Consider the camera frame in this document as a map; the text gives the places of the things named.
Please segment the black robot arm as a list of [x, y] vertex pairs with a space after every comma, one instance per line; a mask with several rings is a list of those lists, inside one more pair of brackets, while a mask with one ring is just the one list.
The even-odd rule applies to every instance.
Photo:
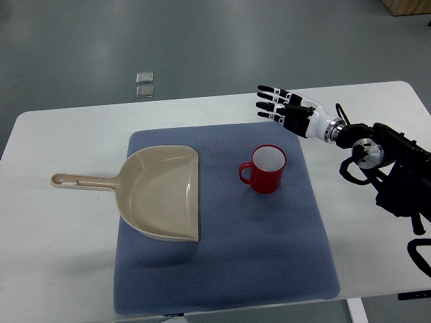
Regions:
[[418, 248], [430, 245], [422, 224], [422, 219], [430, 219], [430, 152], [385, 124], [352, 124], [340, 104], [335, 109], [341, 124], [331, 131], [331, 139], [351, 151], [340, 165], [340, 175], [353, 184], [373, 185], [377, 206], [411, 219], [417, 238], [407, 244], [407, 252], [429, 275], [430, 264]]

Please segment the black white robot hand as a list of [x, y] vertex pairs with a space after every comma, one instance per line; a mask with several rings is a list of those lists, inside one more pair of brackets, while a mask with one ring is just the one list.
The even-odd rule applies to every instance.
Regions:
[[257, 115], [279, 123], [302, 138], [318, 138], [326, 143], [335, 140], [335, 129], [344, 121], [327, 113], [319, 103], [285, 89], [259, 85]]

